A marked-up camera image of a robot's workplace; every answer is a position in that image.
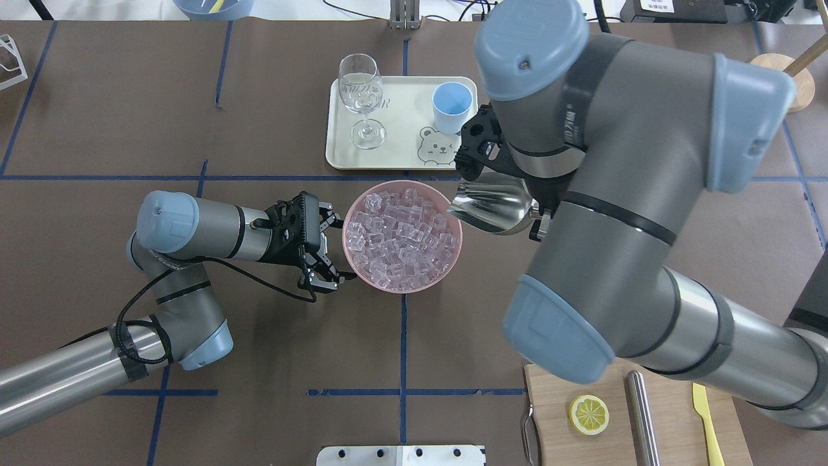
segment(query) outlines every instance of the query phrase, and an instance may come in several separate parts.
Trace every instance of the silver scoop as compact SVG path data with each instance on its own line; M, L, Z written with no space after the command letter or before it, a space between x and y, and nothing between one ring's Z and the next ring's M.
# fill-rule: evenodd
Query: silver scoop
M523 180L497 172L482 173L473 182L460 180L448 212L494 235L514 235L541 218Z

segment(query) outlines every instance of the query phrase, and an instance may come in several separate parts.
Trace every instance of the lemon half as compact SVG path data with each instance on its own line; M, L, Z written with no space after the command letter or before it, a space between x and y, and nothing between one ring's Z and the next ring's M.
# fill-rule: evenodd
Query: lemon half
M599 397L581 395L570 403L570 422L582 434L600 434L609 424L609 410Z

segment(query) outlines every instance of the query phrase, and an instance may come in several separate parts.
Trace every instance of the wooden disc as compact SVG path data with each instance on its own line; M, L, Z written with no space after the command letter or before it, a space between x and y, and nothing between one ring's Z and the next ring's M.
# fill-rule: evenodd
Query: wooden disc
M780 71L784 70L791 63L793 63L793 59L790 56L780 53L763 53L750 61L751 65ZM797 96L793 98L791 106L787 109L789 114L804 110L814 100L816 91L814 77L808 69L800 71L793 78L793 82L797 85Z

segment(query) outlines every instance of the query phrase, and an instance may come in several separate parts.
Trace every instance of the wine glass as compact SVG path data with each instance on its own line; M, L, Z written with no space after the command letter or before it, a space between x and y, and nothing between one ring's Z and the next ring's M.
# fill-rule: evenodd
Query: wine glass
M351 129L351 141L361 149L378 148L385 140L385 127L375 119L369 119L383 101L383 78L377 62L364 53L346 56L339 63L339 98L345 108L361 114Z

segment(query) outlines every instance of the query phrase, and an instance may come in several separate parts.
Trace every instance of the bowl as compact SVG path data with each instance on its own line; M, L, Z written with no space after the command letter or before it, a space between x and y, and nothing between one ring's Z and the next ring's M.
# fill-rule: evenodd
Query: bowl
M215 0L172 0L172 2L191 20L232 21L250 16L253 0L224 0L224 5L215 13L209 12Z
M445 216L445 218L446 218L446 227L451 231L451 234L454 236L454 238L456 238L457 245L453 250L453 254L452 254L451 258L448 260L447 268L436 279L434 279L430 283L425 284L423 286L420 286L419 288L406 289L406 290L392 289L392 288L386 288L386 287L383 287L383 286L379 286L378 284L375 284L373 281L371 281L370 276L368 274L366 274L365 271L362 270L361 267L358 267L354 263L354 252L351 251L348 248L348 234L347 234L348 225L351 223L351 221L354 218L354 215L357 212L365 212L365 198L368 197L368 195L373 194L373 193L379 194L381 192L397 193L397 194L402 195L405 192L406 189L412 188L412 187L416 189L416 194L419 197L423 197L428 201L434 202L434 210L436 210L437 212L439 212L440 214ZM424 184L424 183L421 183L421 182L415 182L415 181L409 181L409 180L396 180L396 181L391 181L391 182L384 182L384 183L378 184L375 187L372 187L371 189L368 189L361 196L359 196L356 201L354 201L354 204L352 204L351 207L348 209L348 213L345 215L345 218L344 218L344 224L343 224L343 227L342 227L342 249L345 252L345 258L348 260L348 264L351 266L351 268L356 273L356 275L359 278L361 278L365 283L370 284L371 286L373 286L376 289L380 289L382 291L387 291L389 293L411 294L411 293L416 293L418 291L422 291L424 289L428 289L431 286L434 286L435 284L437 284L441 280L443 280L443 278L446 275L448 275L449 272L451 272L451 270L454 268L455 263L457 262L457 257L460 255L460 250L461 250L462 245L463 245L463 230L460 227L460 221L457 220L456 218L454 218L453 216L449 215L446 212L449 208L449 204L450 204L449 200L446 199L446 197L443 196L443 194L441 192L439 192L435 188L430 187L427 184Z

